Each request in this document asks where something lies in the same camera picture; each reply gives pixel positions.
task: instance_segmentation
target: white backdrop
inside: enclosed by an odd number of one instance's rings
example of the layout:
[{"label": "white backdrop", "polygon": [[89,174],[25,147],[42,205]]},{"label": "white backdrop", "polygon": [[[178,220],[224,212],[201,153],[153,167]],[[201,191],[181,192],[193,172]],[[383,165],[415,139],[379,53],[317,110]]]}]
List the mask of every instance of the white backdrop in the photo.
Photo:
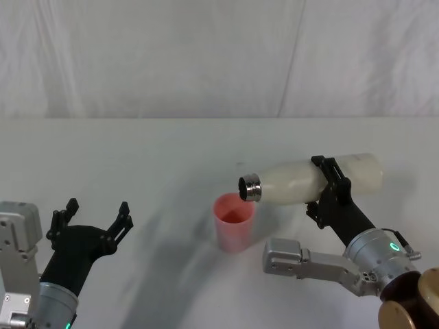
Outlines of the white backdrop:
[{"label": "white backdrop", "polygon": [[0,0],[0,117],[439,114],[436,0]]}]

